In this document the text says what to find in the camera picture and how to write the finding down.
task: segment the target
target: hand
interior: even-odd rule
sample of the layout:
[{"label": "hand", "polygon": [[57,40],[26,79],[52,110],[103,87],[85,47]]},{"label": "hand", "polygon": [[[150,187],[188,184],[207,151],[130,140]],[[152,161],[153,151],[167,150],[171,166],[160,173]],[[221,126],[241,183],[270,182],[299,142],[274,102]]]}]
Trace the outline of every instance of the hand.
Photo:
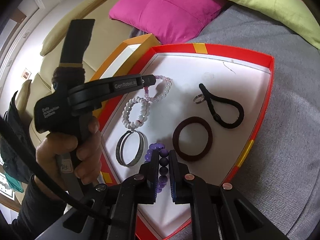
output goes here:
[{"label": "hand", "polygon": [[[74,171],[83,184],[95,181],[101,170],[101,133],[99,131],[99,122],[95,117],[92,118],[88,128],[92,135],[77,149],[77,157],[82,162]],[[75,136],[63,133],[50,133],[36,149],[37,163],[65,191],[67,189],[60,176],[55,156],[71,152],[76,149],[77,145],[78,140]],[[49,198],[59,199],[36,176],[34,180],[39,189]]]}]

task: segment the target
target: finger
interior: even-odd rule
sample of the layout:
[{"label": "finger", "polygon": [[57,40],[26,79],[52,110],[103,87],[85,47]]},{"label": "finger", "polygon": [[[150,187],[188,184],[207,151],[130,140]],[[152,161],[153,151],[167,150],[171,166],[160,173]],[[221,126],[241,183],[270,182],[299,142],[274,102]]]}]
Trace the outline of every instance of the finger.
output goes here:
[{"label": "finger", "polygon": [[50,133],[37,147],[37,157],[50,159],[55,155],[73,151],[77,145],[78,140],[73,135]]},{"label": "finger", "polygon": [[79,148],[77,149],[77,157],[83,161],[90,157],[98,148],[100,148],[101,133],[91,135]]},{"label": "finger", "polygon": [[97,149],[93,155],[82,161],[75,169],[75,175],[79,179],[83,179],[90,174],[100,163],[101,150]]},{"label": "finger", "polygon": [[85,178],[81,179],[82,183],[84,185],[87,185],[97,179],[101,171],[101,162],[99,162],[98,166],[90,173],[88,174]]},{"label": "finger", "polygon": [[88,128],[90,133],[95,134],[99,130],[99,121],[94,116],[92,117],[91,121],[89,122]]}]

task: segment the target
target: pink pillow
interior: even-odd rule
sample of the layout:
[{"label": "pink pillow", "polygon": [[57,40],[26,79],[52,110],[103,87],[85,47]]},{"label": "pink pillow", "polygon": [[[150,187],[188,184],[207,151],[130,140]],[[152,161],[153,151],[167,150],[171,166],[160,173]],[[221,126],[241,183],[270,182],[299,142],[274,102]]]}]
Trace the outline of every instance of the pink pillow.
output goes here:
[{"label": "pink pillow", "polygon": [[218,16],[226,0],[119,0],[109,17],[152,33],[162,44],[199,35]]}]

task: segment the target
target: beige leather sofa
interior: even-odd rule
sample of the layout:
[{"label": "beige leather sofa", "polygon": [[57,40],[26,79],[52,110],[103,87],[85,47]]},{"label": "beige leather sofa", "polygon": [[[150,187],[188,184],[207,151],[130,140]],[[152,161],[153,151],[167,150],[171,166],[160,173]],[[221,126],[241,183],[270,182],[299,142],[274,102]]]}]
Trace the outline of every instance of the beige leather sofa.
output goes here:
[{"label": "beige leather sofa", "polygon": [[[34,125],[33,110],[36,102],[52,93],[51,79],[59,64],[61,50],[68,25],[73,19],[95,19],[90,44],[84,54],[85,81],[88,82],[113,50],[129,37],[130,25],[111,20],[109,11],[118,0],[85,0],[69,12],[50,31],[43,42],[40,54],[44,57],[39,73],[23,85],[16,97],[20,117],[28,128],[35,147],[48,133],[39,134]],[[22,200],[23,194],[17,194]]]}]

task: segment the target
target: person's arm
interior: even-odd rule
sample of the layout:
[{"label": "person's arm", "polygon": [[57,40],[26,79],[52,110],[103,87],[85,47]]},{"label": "person's arm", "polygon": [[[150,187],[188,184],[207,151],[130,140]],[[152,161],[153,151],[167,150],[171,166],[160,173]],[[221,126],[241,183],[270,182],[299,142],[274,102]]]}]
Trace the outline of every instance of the person's arm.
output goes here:
[{"label": "person's arm", "polygon": [[[89,124],[92,136],[77,149],[82,162],[75,174],[84,184],[95,181],[101,170],[101,134],[99,122],[93,118]],[[77,147],[76,137],[62,133],[50,133],[36,150],[36,161],[64,190],[55,156]],[[49,190],[36,176],[32,176],[21,204],[19,216],[10,225],[23,240],[34,240],[63,215],[66,204]]]}]

